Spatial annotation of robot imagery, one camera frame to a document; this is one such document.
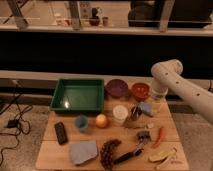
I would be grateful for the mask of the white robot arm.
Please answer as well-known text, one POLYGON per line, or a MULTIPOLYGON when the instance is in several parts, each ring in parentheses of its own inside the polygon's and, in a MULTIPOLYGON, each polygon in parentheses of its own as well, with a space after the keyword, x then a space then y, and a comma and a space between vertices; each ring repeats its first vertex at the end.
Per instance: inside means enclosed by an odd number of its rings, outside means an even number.
POLYGON ((177 59, 155 63, 151 67, 151 98, 161 100, 171 90, 213 125, 213 93, 183 78, 182 72, 183 65, 177 59))

